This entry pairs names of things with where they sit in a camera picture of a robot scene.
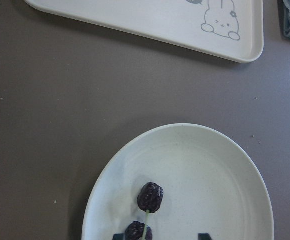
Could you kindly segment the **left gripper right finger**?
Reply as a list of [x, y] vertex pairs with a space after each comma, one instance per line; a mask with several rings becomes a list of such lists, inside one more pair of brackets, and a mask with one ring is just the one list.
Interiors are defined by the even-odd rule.
[[198, 240], [213, 240], [209, 233], [199, 233]]

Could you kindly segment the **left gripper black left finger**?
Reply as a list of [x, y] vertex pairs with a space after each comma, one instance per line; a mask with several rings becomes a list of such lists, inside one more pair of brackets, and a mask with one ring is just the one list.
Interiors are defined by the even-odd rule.
[[124, 233], [116, 233], [113, 235], [112, 240], [125, 240], [125, 234]]

